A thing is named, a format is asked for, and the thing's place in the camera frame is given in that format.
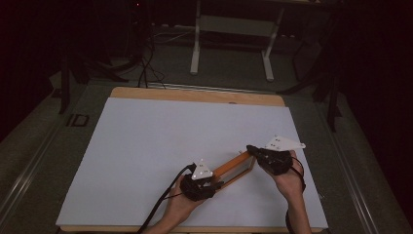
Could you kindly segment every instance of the dark background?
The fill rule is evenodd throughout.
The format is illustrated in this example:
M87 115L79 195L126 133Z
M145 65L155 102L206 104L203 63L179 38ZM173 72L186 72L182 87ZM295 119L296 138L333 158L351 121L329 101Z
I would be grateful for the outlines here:
M194 2L156 0L153 22L193 24ZM346 95L412 225L413 207L407 190L412 181L413 8L408 1L351 0L348 5L349 10L330 38L343 70L340 91ZM236 7L243 10L242 4ZM0 140L53 90L48 78L59 71L61 44L82 34L70 31L79 29L73 23L90 26L89 30L96 30L94 35L104 35L94 27L96 18L89 14L93 10L92 1L1 1ZM129 15L131 10L122 8L118 13L126 14L114 15L112 19L118 19L121 25L138 22L136 35L144 40L145 18L141 12ZM300 31L299 16L289 13L286 18L289 22L285 20L282 30ZM89 48L96 59L105 59L125 47L107 48L104 45L108 43L102 43L102 38L94 38L96 43ZM119 44L123 38L115 41L115 45Z

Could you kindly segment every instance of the floor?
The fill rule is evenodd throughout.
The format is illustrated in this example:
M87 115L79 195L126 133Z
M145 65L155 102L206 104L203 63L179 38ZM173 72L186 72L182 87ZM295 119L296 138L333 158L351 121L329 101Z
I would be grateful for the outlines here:
M277 40L270 57L276 75L272 83L265 79L258 46L241 49L233 42L211 40L214 35L208 34L202 37L199 74L191 75L192 31L158 28L147 72L149 88L275 95L297 84L292 65L297 42L290 38ZM145 58L151 58L149 51ZM2 141L0 233L57 231L56 217L106 99L114 87L137 86L141 71L139 66L120 72L128 83L112 82L93 71L87 85L72 80L72 99L64 114L58 115L60 99L47 97ZM59 74L51 81L58 87ZM339 96L341 117L335 119L337 132L332 133L325 120L327 100L313 102L314 88L283 98L298 135L309 146L305 154L329 224L322 233L413 233L346 97ZM72 114L89 115L88 125L67 125Z

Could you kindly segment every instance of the white plastic part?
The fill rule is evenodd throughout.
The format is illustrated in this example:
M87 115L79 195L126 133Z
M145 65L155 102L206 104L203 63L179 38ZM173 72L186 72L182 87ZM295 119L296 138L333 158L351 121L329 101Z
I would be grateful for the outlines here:
M274 136L270 142L265 145L266 149L275 150L275 151L286 151L286 150L294 150L305 148L306 145L304 143L296 142L294 140L282 137L282 136Z
M197 164L197 168L192 174L192 179L197 180L201 178L211 177L213 172L204 164L204 160L201 159L201 162Z

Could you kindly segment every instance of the white board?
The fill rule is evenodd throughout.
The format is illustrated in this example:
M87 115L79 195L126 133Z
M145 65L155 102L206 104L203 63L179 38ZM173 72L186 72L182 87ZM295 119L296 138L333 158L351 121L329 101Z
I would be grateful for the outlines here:
M274 135L300 141L287 107L109 98L56 225L141 225L186 165L204 159L214 170L248 144L264 147ZM296 153L304 165L311 226L326 228L304 152ZM256 166L182 226L284 227L286 210L274 182Z

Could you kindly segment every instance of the wrist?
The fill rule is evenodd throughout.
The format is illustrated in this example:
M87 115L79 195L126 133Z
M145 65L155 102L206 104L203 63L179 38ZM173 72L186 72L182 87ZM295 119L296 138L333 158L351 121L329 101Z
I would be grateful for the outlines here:
M170 233L175 226L179 223L172 221L171 219L161 218L155 225L148 228L144 234L167 234Z

